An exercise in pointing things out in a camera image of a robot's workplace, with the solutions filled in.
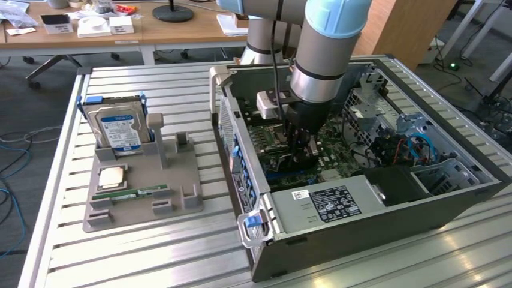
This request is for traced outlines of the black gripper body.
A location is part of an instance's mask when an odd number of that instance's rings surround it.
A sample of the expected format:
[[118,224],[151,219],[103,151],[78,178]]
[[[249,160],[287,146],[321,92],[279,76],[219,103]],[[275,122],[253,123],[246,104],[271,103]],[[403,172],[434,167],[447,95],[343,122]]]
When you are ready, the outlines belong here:
[[290,103],[286,109],[285,118],[298,130],[317,134],[326,122],[330,111],[330,102],[310,103],[298,101]]

